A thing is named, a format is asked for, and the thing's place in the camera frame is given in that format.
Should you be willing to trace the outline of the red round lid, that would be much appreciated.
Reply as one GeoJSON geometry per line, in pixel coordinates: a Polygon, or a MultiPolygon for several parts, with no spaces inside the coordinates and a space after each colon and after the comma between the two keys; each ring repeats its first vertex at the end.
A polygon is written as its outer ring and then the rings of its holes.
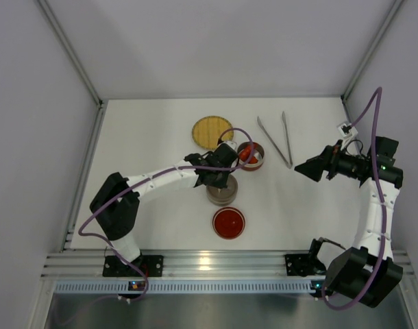
{"type": "Polygon", "coordinates": [[[220,208],[212,217],[212,228],[222,239],[236,239],[245,229],[245,216],[234,207],[220,208]]]}

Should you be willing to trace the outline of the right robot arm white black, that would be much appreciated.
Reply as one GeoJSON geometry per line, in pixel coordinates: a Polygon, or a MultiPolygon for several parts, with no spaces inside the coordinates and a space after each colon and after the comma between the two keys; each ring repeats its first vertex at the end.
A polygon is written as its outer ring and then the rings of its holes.
{"type": "Polygon", "coordinates": [[[337,256],[325,273],[324,287],[375,308],[400,282],[403,269],[393,262],[391,224],[404,173],[395,167],[398,141],[378,136],[366,156],[349,155],[343,142],[326,146],[320,155],[295,167],[318,182],[324,172],[360,182],[361,209],[353,245],[337,256]]]}

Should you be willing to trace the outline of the metal tongs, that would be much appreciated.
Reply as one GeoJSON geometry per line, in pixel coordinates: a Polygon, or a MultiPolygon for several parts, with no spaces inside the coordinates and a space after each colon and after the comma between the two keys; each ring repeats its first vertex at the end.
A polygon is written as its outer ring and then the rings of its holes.
{"type": "Polygon", "coordinates": [[[256,117],[256,123],[258,124],[258,127],[260,128],[261,132],[267,138],[268,142],[274,148],[278,156],[282,159],[282,162],[285,164],[285,166],[288,169],[292,169],[294,161],[291,149],[290,133],[288,131],[288,120],[285,111],[282,111],[282,113],[280,114],[280,121],[282,125],[282,134],[284,136],[284,149],[281,148],[282,144],[276,141],[270,134],[268,129],[265,127],[262,119],[259,116],[256,117]]]}

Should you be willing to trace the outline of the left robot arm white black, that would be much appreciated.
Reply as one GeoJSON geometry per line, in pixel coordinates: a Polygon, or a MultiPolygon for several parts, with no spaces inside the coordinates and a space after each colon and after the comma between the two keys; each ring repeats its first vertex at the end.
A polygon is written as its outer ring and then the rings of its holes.
{"type": "Polygon", "coordinates": [[[225,188],[233,166],[238,163],[236,143],[219,143],[214,151],[189,154],[175,166],[162,171],[124,177],[109,175],[90,203],[107,243],[126,267],[139,267],[142,253],[133,230],[141,203],[183,188],[225,188]]]}

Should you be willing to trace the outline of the steel bowl red rim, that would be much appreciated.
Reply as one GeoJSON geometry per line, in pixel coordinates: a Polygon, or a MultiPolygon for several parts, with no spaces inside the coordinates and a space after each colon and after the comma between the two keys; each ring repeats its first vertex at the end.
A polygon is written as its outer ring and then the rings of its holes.
{"type": "Polygon", "coordinates": [[[265,151],[263,147],[254,142],[251,147],[250,143],[241,143],[238,146],[238,166],[243,166],[242,170],[256,171],[264,164],[265,151]]]}

